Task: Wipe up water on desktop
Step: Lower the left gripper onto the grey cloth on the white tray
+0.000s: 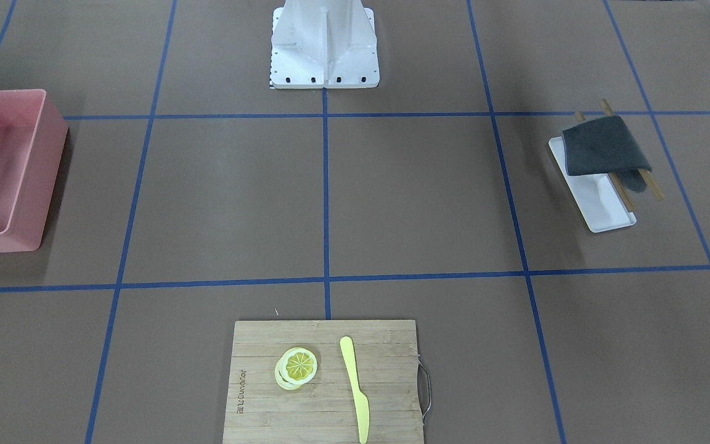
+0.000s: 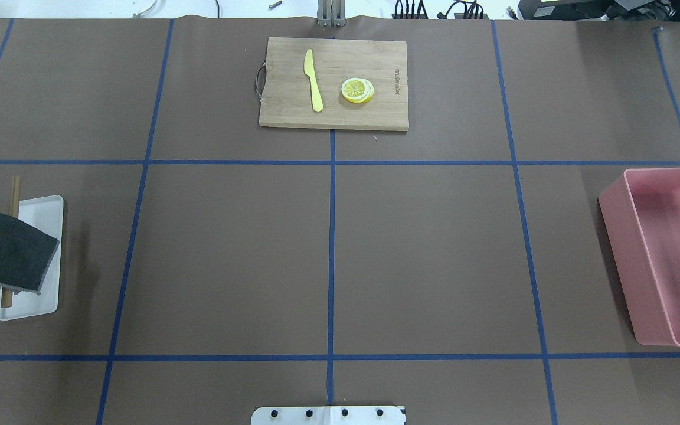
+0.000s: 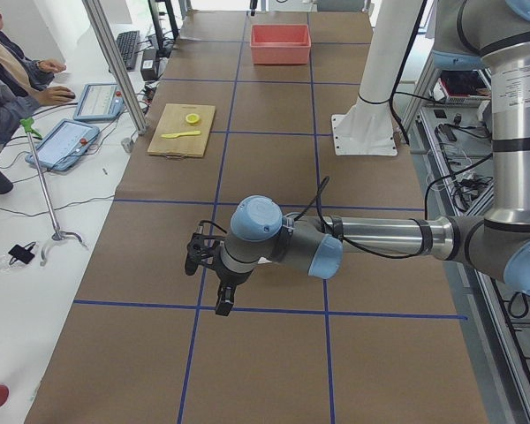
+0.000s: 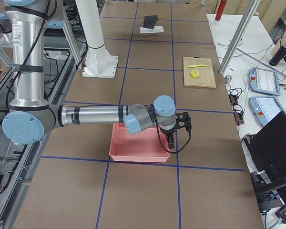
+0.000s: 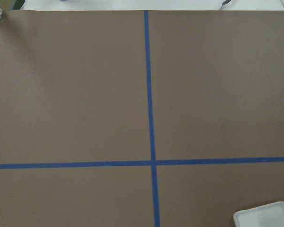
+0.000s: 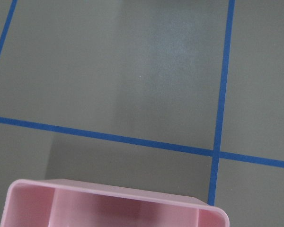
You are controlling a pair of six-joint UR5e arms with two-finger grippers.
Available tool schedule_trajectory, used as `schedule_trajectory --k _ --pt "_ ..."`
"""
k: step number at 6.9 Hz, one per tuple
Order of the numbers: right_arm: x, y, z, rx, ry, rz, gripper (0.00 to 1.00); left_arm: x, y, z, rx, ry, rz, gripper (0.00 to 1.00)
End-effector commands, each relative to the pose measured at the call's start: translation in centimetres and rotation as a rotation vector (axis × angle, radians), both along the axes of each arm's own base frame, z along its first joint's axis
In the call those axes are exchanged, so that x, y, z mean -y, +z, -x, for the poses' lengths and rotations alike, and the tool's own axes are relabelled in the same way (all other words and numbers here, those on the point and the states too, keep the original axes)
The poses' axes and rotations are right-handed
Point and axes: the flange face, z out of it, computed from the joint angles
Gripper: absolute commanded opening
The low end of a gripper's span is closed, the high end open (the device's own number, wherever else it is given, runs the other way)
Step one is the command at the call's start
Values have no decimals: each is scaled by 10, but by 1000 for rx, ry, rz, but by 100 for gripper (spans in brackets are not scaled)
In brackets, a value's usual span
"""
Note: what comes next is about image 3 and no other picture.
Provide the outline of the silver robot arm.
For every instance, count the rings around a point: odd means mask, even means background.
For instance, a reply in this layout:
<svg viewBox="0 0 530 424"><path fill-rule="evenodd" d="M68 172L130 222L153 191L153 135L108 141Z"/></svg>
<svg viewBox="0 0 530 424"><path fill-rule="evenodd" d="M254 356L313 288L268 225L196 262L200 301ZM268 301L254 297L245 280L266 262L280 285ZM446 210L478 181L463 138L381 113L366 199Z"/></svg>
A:
<svg viewBox="0 0 530 424"><path fill-rule="evenodd" d="M245 198L213 256L217 314L231 311L260 259L328 279L352 249L457 261L530 296L530 1L440 2L435 53L446 67L473 57L490 69L492 207L484 216L384 220L284 215L270 198Z"/></svg>

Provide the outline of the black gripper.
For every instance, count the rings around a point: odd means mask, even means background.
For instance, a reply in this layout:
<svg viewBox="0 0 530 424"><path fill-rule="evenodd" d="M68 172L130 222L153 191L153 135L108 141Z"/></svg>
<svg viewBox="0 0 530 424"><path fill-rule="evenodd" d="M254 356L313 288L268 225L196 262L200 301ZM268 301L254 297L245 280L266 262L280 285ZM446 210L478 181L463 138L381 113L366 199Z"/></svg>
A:
<svg viewBox="0 0 530 424"><path fill-rule="evenodd" d="M213 260L214 271L220 280L217 292L215 313L217 315L229 315L230 309L235 304L235 292L239 285L243 284L253 273L233 271L227 268L222 261L220 254Z"/></svg>

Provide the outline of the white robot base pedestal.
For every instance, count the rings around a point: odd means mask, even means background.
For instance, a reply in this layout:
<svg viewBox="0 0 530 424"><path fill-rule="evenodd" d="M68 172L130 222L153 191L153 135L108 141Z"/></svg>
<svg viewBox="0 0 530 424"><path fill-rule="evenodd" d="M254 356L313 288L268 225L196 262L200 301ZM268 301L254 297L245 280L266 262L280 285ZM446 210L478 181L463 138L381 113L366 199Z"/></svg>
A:
<svg viewBox="0 0 530 424"><path fill-rule="evenodd" d="M398 153L392 97L425 8L426 3L421 0L382 3L357 101L344 115L331 117L337 155L395 156Z"/></svg>

